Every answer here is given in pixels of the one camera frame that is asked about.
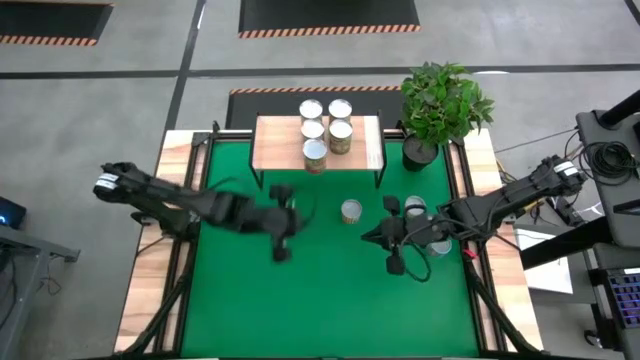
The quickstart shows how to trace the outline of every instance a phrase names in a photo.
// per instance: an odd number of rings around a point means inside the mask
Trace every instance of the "gray concrete floor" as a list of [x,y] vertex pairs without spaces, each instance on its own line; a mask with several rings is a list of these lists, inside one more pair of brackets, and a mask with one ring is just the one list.
[[[116,0],[97,46],[0,45],[0,73],[178,70],[196,0]],[[622,0],[416,0],[423,30],[409,34],[237,38],[239,1],[209,1],[191,69],[640,63],[640,26]],[[395,85],[403,75],[190,78],[178,129],[224,123],[228,93],[243,87]],[[516,176],[561,154],[577,112],[608,108],[638,88],[640,72],[473,75],[496,100],[498,158]],[[77,264],[52,266],[63,285],[41,292],[21,359],[109,354],[124,306],[139,227],[130,208],[91,193],[99,165],[133,161],[153,171],[176,80],[0,80],[0,195],[29,209],[26,231],[82,249]],[[598,202],[588,183],[577,209]],[[559,223],[548,209],[545,218]],[[585,212],[593,219],[597,215]],[[536,303],[545,348],[620,359],[582,341],[593,319],[581,305]]]

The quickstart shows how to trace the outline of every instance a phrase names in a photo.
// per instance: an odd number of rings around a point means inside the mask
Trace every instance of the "cable bundle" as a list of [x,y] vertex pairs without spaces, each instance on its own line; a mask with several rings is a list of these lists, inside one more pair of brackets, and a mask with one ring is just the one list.
[[[595,142],[582,149],[578,155],[580,169],[595,182],[607,186],[619,186],[638,175],[640,163],[627,146],[619,141]],[[584,164],[591,168],[591,174]],[[611,179],[612,182],[596,180],[594,175]]]

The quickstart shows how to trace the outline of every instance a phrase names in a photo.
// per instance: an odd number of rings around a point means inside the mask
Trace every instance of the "tin can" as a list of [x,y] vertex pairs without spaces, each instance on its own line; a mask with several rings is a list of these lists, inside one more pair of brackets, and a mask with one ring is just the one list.
[[427,252],[431,256],[435,257],[443,257],[451,251],[451,240],[447,239],[445,241],[436,241],[429,243],[427,245]]
[[321,140],[307,140],[302,145],[304,168],[312,174],[320,174],[327,167],[327,145]]
[[322,122],[322,104],[318,100],[305,100],[300,104],[300,117],[305,120]]
[[334,154],[346,154],[351,149],[353,127],[345,120],[338,119],[329,125],[329,147]]
[[304,140],[322,140],[324,141],[324,124],[315,120],[305,120],[302,122],[300,132]]
[[416,195],[411,195],[407,198],[407,200],[404,202],[404,209],[406,212],[406,217],[407,219],[412,219],[418,215],[422,215],[425,213],[425,210],[423,209],[409,209],[407,210],[407,208],[411,205],[422,205],[425,208],[427,207],[427,204],[424,202],[424,200],[422,200],[422,198],[420,196],[416,196]]
[[340,207],[342,222],[345,224],[355,224],[362,215],[362,205],[357,200],[349,199],[342,203]]
[[329,104],[329,122],[336,119],[342,119],[351,123],[351,104],[347,100],[336,99]]

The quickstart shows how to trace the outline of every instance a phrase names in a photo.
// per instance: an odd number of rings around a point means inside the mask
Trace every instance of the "green leaves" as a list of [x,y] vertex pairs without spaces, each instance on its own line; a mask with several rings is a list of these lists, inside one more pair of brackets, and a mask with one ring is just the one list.
[[447,88],[444,85],[438,86],[438,90],[436,91],[436,97],[438,101],[444,100],[447,97]]
[[402,121],[427,145],[445,144],[467,135],[472,125],[480,129],[483,122],[493,122],[493,100],[484,98],[474,81],[458,77],[468,74],[463,66],[425,62],[411,72],[401,85]]

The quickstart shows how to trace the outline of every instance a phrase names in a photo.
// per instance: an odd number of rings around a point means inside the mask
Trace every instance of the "wooden table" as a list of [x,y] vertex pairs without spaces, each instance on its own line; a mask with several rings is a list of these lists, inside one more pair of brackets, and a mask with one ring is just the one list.
[[[199,131],[174,130],[167,132],[160,153],[156,176],[177,184],[184,182],[194,132]],[[472,132],[465,138],[465,145],[475,194],[483,195],[501,187],[502,183],[498,174],[489,131],[485,129],[479,134]],[[458,154],[455,146],[451,146],[451,155],[458,192],[463,197],[466,196],[466,187],[460,154]],[[200,157],[196,162],[196,175],[192,184],[194,187],[198,186],[202,163],[203,159]],[[515,242],[511,226],[503,225],[498,233]],[[143,247],[159,237],[159,229],[156,226],[148,226],[142,232],[139,246]],[[167,275],[171,246],[170,240],[161,242],[136,259],[116,339],[115,351],[122,351],[133,343],[159,308]],[[487,252],[500,306],[527,341],[536,348],[542,349],[542,340],[518,252],[498,240],[492,240],[487,244]],[[179,264],[178,269],[181,270],[182,266],[183,261]],[[476,269],[478,273],[481,273],[479,266]],[[175,331],[176,311],[177,304],[174,306],[168,321],[165,341],[167,347]],[[483,305],[481,305],[481,313],[488,349],[497,349],[492,321],[488,310]],[[508,344],[508,346],[510,350],[515,351],[511,344]]]

